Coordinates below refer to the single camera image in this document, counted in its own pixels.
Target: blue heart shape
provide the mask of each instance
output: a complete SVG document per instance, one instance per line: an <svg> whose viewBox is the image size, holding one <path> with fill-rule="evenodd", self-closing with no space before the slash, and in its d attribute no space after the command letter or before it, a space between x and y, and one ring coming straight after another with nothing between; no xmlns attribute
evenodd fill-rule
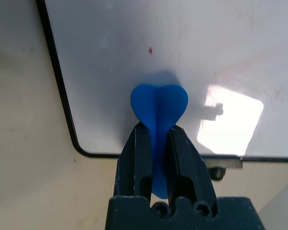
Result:
<svg viewBox="0 0 288 230"><path fill-rule="evenodd" d="M131 93L134 114L150 131L154 161L152 192L161 199L168 197L163 164L168 131L178 122L187 105L187 92L179 85L141 84Z"/></svg>

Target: whiteboard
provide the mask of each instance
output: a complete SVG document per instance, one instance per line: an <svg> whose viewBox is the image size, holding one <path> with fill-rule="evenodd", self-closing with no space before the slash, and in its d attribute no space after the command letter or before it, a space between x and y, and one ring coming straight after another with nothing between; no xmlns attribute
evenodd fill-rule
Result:
<svg viewBox="0 0 288 230"><path fill-rule="evenodd" d="M45 3L81 153L119 154L138 123L133 88L177 83L189 96L178 125L201 154L288 159L288 0Z"/></svg>

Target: black clamp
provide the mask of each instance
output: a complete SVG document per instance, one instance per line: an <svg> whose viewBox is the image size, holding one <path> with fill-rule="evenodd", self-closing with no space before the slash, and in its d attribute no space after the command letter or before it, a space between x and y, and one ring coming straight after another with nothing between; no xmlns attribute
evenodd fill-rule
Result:
<svg viewBox="0 0 288 230"><path fill-rule="evenodd" d="M153 165L149 130L137 124L118 159L106 230L263 230L248 198L217 198L205 162L184 130L168 132L168 203L150 208Z"/></svg>

